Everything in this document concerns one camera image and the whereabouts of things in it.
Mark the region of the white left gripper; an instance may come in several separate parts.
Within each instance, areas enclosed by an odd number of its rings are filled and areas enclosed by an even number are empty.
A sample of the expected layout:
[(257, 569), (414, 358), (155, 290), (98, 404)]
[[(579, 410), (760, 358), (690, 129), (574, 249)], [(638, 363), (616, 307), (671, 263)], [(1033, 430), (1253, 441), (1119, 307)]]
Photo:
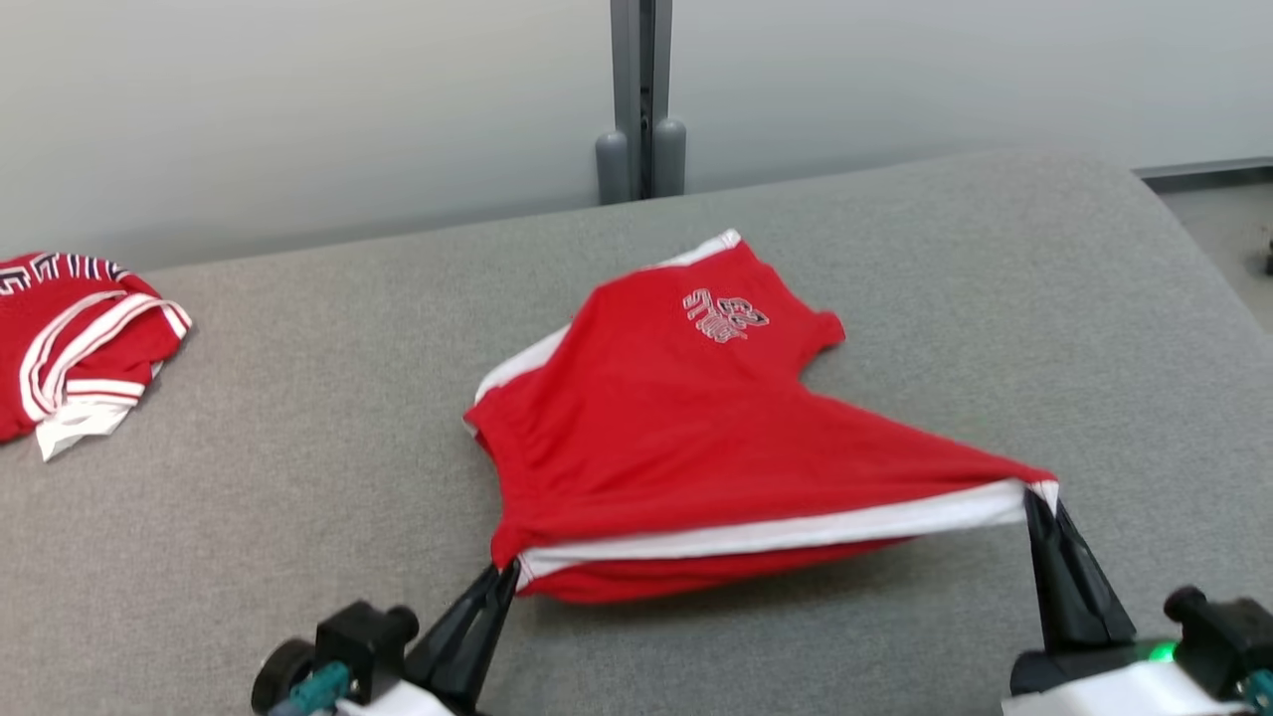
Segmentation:
[(410, 683), (397, 682), (369, 705), (340, 699), (339, 715), (474, 713), (519, 580), (518, 559), (504, 568), (490, 564), (482, 569), (405, 657), (405, 679)]

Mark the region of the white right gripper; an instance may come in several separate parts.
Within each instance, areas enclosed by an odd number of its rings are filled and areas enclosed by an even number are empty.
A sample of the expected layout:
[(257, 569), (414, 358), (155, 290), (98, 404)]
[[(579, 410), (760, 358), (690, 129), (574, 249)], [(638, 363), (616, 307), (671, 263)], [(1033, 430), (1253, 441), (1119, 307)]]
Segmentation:
[(1023, 494), (1032, 584), (1046, 652), (1018, 656), (1004, 715), (1245, 715), (1240, 696), (1217, 699), (1178, 664), (1174, 640), (1142, 640), (1066, 506)]

